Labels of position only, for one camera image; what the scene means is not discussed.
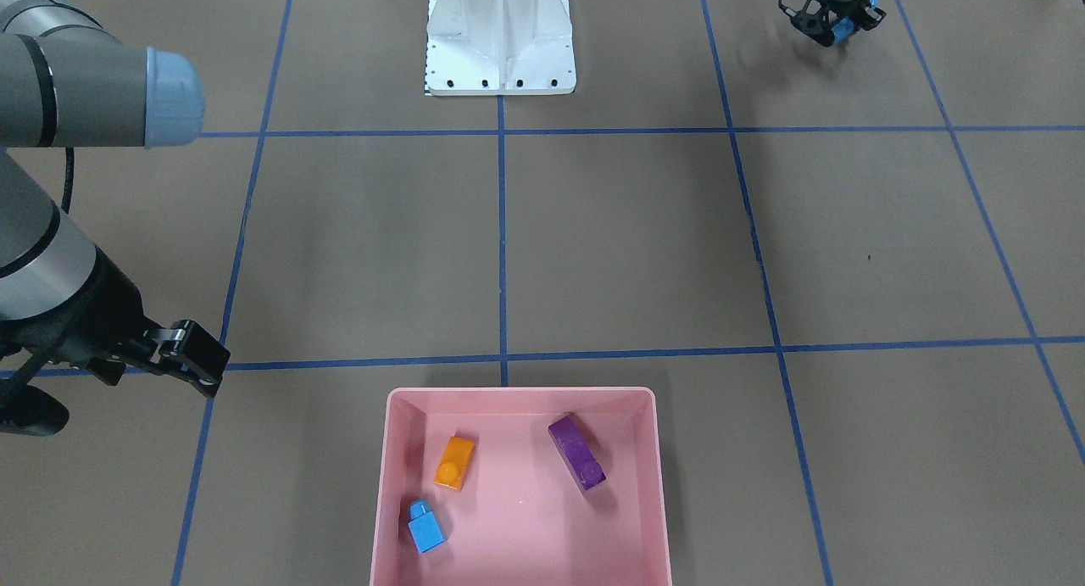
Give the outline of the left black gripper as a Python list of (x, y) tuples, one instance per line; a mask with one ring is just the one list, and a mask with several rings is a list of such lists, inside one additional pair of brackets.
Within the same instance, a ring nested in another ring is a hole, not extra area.
[(822, 47), (832, 47), (831, 26), (846, 15), (855, 21), (857, 31), (871, 31), (888, 17), (878, 0), (806, 0), (804, 7), (789, 9), (794, 29)]

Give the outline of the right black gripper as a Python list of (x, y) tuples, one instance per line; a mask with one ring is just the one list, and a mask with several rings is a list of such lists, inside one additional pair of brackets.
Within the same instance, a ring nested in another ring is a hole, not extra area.
[[(128, 367), (187, 382), (204, 398), (220, 391), (231, 357), (194, 320), (159, 328), (141, 295), (101, 249), (3, 249), (3, 355), (31, 357), (3, 377), (4, 388), (30, 384), (47, 364), (67, 364), (111, 386)], [(159, 360), (152, 360), (157, 354)]]

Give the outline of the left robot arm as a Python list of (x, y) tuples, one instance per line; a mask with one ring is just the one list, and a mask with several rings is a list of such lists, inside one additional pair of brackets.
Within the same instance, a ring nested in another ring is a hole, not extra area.
[(858, 31), (871, 31), (888, 17), (878, 0), (805, 0), (802, 7), (787, 7), (776, 0), (794, 29), (822, 47), (844, 44)]

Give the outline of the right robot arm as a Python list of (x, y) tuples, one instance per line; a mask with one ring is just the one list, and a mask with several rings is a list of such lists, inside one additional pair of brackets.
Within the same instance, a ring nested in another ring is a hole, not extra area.
[(71, 0), (3, 0), (3, 380), (47, 365), (115, 385), (128, 367), (214, 397), (230, 354), (191, 320), (159, 326), (117, 265), (71, 219), (78, 148), (183, 146), (204, 87), (178, 53), (123, 44)]

